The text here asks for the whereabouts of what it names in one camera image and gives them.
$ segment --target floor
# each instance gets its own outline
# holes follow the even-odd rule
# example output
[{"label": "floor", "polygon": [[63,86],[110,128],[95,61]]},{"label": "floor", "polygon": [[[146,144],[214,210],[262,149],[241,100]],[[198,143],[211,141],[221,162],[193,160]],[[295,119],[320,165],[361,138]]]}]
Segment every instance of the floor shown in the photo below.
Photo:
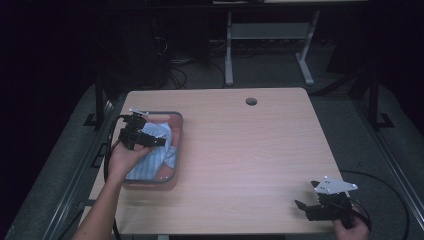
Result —
[{"label": "floor", "polygon": [[[236,54],[233,63],[234,85],[225,87],[301,87],[314,93],[344,77],[326,72],[334,46],[316,43],[311,46],[307,57],[316,83],[313,86],[306,85],[294,56],[302,44],[265,43],[264,47],[251,49],[240,43],[240,52]],[[174,60],[182,62],[186,59],[181,57]],[[174,77],[170,78],[163,89],[181,87],[176,91],[184,91],[221,88],[224,81],[224,57],[222,54],[212,57],[210,62],[190,62],[176,66],[178,70],[172,71]],[[181,71],[187,77],[184,86],[181,86],[185,81]],[[360,100],[349,97],[348,93],[354,82],[349,81],[324,96],[310,97],[337,165],[343,170],[342,175],[346,181],[360,186],[360,190],[351,195],[362,203],[371,216],[373,232],[370,239],[402,239],[405,229],[409,234],[407,239],[424,239],[422,216],[420,221],[417,220],[420,219],[422,206],[418,206],[418,211],[411,207],[414,203],[420,203],[419,200],[424,197],[424,176],[421,174],[424,169],[423,137],[403,114],[393,94],[383,86],[380,87],[379,116],[382,113],[387,115],[394,127],[375,131],[366,117],[368,93]],[[125,94],[106,105],[105,121],[96,130],[86,121],[96,110],[94,86],[86,90],[16,216],[8,239],[71,238],[78,225],[81,209],[91,204],[87,197],[98,172],[96,166],[102,159],[106,129],[111,119],[120,112],[124,100]],[[407,188],[417,194],[416,199],[410,196],[411,191],[407,195],[405,185],[402,187],[405,181],[402,182],[402,177],[395,171],[397,167],[391,167],[393,165],[398,165],[405,174],[407,183],[410,184]],[[406,202],[407,212],[392,188]],[[124,239],[156,238],[157,236],[124,236]],[[246,237],[271,238],[284,239],[284,236]],[[214,239],[224,239],[224,236],[215,236]],[[286,235],[285,239],[327,240],[335,239],[335,236],[332,233]]]}]

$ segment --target forearm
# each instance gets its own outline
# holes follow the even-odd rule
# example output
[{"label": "forearm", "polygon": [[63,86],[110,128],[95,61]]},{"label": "forearm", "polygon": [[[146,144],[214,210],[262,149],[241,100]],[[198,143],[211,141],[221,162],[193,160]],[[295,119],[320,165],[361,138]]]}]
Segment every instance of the forearm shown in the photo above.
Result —
[{"label": "forearm", "polygon": [[122,180],[108,179],[73,239],[110,239]]}]

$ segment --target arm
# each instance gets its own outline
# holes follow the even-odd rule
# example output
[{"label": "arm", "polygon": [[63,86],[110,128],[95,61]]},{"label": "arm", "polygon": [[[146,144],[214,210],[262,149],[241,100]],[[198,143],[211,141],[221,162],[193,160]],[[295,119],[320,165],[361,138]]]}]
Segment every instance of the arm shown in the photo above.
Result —
[{"label": "arm", "polygon": [[125,176],[138,160],[151,152],[150,148],[136,146],[128,150],[118,143],[109,163],[109,177],[100,194],[72,239],[110,239],[119,193]]}]

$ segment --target human hand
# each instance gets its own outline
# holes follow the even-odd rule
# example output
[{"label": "human hand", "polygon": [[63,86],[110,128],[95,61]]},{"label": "human hand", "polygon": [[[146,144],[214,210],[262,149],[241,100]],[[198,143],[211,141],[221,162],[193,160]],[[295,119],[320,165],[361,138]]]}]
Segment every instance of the human hand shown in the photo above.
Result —
[{"label": "human hand", "polygon": [[358,217],[352,216],[352,225],[350,229],[346,229],[340,219],[333,221],[334,231],[337,240],[367,240],[369,230],[367,225]]},{"label": "human hand", "polygon": [[153,148],[135,145],[134,150],[130,150],[119,142],[113,149],[109,162],[108,179],[123,181],[125,176],[135,167],[140,158],[149,154]]}]

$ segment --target towel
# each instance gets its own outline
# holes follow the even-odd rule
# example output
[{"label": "towel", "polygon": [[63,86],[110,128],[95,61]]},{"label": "towel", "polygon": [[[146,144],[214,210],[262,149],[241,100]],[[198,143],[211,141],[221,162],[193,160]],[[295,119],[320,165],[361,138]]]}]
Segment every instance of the towel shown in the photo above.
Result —
[{"label": "towel", "polygon": [[171,146],[172,131],[168,123],[146,123],[142,132],[166,139],[165,146],[156,147],[150,154],[144,156],[128,173],[128,180],[153,180],[163,163],[175,168],[177,148]]}]

